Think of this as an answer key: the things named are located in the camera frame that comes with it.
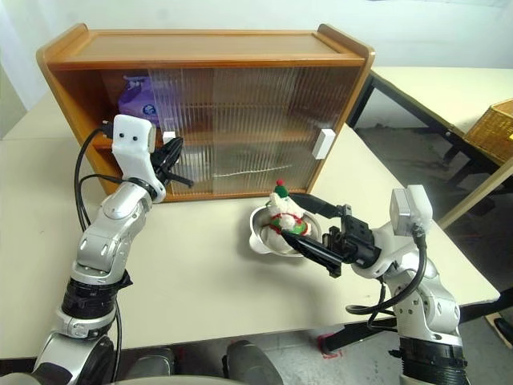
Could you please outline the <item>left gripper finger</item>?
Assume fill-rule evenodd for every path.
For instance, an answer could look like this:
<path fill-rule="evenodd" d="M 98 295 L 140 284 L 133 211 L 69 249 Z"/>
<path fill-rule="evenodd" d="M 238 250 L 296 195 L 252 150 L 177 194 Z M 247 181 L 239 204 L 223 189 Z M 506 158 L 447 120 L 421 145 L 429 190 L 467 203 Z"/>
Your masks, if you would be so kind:
<path fill-rule="evenodd" d="M 175 173 L 169 172 L 166 175 L 167 184 L 172 183 L 173 181 L 178 182 L 179 184 L 186 185 L 188 188 L 192 188 L 194 186 L 194 181 L 189 180 L 186 177 L 177 175 Z"/>
<path fill-rule="evenodd" d="M 177 160 L 180 158 L 180 154 L 184 145 L 184 139 L 182 137 L 175 137 L 169 140 L 160 148 L 160 166 L 164 172 L 171 172 Z"/>

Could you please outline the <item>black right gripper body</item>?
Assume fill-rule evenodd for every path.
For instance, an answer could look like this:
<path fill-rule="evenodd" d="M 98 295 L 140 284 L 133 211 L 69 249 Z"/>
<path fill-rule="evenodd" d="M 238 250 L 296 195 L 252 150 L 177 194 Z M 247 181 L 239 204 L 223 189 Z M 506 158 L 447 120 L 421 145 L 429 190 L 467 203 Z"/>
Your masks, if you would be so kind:
<path fill-rule="evenodd" d="M 375 245 L 368 224 L 354 217 L 348 205 L 338 205 L 334 216 L 341 218 L 341 226 L 329 228 L 329 232 L 322 236 L 323 245 L 345 264 L 371 267 L 377 261 L 381 249 Z"/>

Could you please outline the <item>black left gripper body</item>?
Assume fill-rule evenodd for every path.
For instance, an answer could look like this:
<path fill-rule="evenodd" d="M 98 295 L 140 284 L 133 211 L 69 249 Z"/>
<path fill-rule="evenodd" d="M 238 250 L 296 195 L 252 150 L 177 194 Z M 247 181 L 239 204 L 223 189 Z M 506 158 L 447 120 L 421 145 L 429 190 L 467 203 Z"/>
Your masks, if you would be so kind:
<path fill-rule="evenodd" d="M 173 146 L 157 148 L 151 154 L 150 160 L 157 179 L 162 184 L 169 184 L 172 168 L 176 163 L 176 149 Z"/>

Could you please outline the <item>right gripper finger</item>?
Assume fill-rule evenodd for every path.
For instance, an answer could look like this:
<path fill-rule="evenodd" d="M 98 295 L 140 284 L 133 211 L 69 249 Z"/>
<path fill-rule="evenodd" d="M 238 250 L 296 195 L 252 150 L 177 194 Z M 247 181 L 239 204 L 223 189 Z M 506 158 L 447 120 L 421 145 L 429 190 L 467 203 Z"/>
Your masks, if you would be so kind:
<path fill-rule="evenodd" d="M 347 214 L 347 208 L 340 205 L 332 205 L 321 198 L 307 193 L 292 193 L 291 199 L 304 210 L 319 214 L 327 219 L 334 217 L 343 218 Z"/>
<path fill-rule="evenodd" d="M 319 241 L 315 241 L 310 237 L 283 231 L 281 236 L 294 250 L 302 256 L 319 265 L 324 266 L 329 276 L 339 278 L 341 276 L 342 259 L 335 252 L 329 250 Z"/>

